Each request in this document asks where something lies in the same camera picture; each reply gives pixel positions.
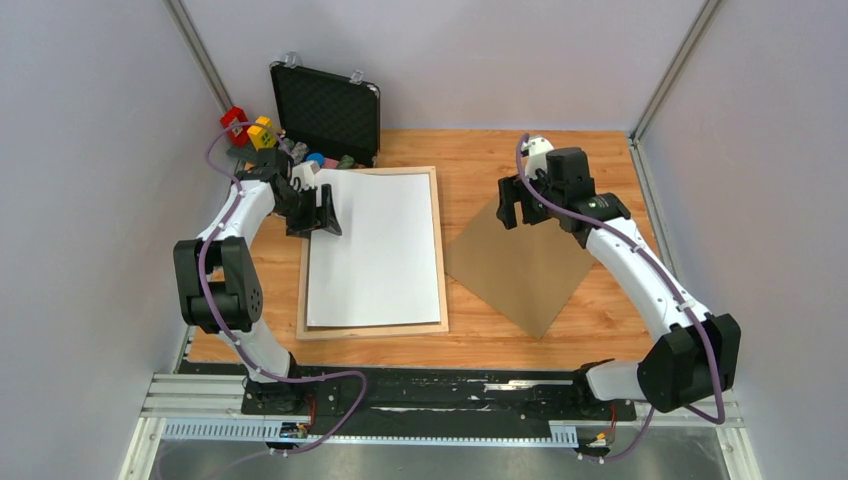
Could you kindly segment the brown backing board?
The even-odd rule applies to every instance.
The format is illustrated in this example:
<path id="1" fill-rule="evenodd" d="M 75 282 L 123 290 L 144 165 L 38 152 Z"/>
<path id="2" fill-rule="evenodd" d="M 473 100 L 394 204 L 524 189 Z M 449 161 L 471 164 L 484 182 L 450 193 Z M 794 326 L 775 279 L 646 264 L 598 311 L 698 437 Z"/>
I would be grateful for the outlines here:
<path id="1" fill-rule="evenodd" d="M 595 259 L 549 219 L 506 229 L 492 198 L 445 251 L 446 273 L 528 335 L 540 339 Z"/>

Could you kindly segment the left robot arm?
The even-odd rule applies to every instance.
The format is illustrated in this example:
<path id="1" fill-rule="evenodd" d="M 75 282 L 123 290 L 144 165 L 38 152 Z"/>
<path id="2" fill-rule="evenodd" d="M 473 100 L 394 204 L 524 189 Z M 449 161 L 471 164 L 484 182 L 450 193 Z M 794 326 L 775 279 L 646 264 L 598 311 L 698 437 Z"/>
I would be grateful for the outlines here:
<path id="1" fill-rule="evenodd" d="M 259 150 L 250 168 L 236 173 L 215 220 L 173 250 L 185 323 L 228 344 L 247 368 L 247 394 L 283 413 L 298 411 L 307 389 L 293 355 L 262 318 L 264 297 L 250 246 L 271 214 L 284 218 L 289 236 L 341 235 L 332 188 L 316 184 L 318 170 L 312 163 L 296 164 L 280 149 Z"/>

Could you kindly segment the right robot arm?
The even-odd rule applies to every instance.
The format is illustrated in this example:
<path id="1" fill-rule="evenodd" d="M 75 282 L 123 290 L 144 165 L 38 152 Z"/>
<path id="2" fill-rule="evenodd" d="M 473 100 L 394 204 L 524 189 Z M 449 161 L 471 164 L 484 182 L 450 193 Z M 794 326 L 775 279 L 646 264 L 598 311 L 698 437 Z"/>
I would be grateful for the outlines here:
<path id="1" fill-rule="evenodd" d="M 630 211 L 613 193 L 599 193 L 587 154 L 523 136 L 517 172 L 498 182 L 496 216 L 507 229 L 557 220 L 599 261 L 641 316 L 653 345 L 638 361 L 605 360 L 580 369 L 571 403 L 596 417 L 612 400 L 648 403 L 669 413 L 712 397 L 724 420 L 723 394 L 735 380 L 741 329 L 732 315 L 714 314 L 673 277 L 648 246 Z"/>

